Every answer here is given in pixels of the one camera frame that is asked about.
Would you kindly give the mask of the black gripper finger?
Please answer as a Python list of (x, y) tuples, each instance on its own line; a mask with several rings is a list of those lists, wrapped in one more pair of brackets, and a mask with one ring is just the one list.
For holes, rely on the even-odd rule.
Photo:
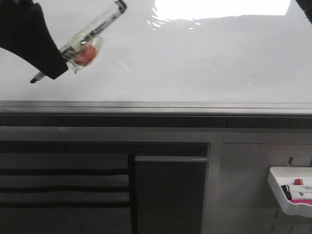
[(37, 68), (34, 79), (56, 79), (68, 70), (49, 33), (41, 5), (32, 0), (0, 2), (0, 47)]
[(305, 13), (309, 22), (312, 23), (312, 0), (296, 0), (296, 2)]

